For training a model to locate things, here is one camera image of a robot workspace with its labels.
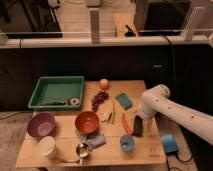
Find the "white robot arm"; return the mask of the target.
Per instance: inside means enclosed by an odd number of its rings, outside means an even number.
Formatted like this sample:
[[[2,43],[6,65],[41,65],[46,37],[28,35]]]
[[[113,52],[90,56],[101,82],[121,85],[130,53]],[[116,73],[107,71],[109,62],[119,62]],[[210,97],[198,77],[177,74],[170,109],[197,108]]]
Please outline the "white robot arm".
[[[151,120],[159,112],[213,145],[213,116],[175,103],[170,89],[159,84],[141,94],[136,114]]]

